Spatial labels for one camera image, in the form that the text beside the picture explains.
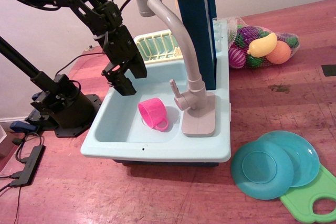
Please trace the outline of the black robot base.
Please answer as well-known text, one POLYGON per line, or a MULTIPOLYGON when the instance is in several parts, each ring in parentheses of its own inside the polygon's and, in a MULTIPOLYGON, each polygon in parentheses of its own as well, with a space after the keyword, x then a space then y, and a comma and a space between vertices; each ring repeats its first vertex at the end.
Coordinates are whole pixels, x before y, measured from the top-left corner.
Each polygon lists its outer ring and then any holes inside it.
POLYGON ((80 83, 65 74, 51 79, 41 71, 30 80, 41 92, 33 96, 26 122, 58 138, 77 137, 91 127, 102 104, 96 94, 83 94, 80 83))

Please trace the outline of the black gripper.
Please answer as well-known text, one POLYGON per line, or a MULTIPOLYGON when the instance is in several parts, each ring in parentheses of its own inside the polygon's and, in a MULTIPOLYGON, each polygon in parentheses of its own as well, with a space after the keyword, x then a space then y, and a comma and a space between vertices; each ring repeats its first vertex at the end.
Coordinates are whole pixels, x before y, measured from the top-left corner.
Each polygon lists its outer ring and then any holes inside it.
POLYGON ((112 63, 128 62, 128 69, 135 78, 146 78, 146 67, 138 48, 125 25, 121 25, 113 31, 94 35, 94 40, 99 43, 110 63, 102 70, 110 87, 121 95, 135 95, 136 90, 129 78, 125 76, 127 68, 124 65, 112 63))

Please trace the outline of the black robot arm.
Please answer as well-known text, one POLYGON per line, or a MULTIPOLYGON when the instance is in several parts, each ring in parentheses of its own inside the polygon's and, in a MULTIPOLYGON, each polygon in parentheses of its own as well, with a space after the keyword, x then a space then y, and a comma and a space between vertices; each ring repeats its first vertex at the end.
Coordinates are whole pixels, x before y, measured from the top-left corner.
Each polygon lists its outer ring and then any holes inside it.
POLYGON ((58 10, 69 7, 89 28, 99 43, 109 64, 102 71, 110 86, 121 95, 136 93, 132 82, 125 76, 131 71, 138 78, 147 77, 147 70, 140 52, 122 23, 121 11, 110 0, 17 0, 25 5, 42 10, 58 10))

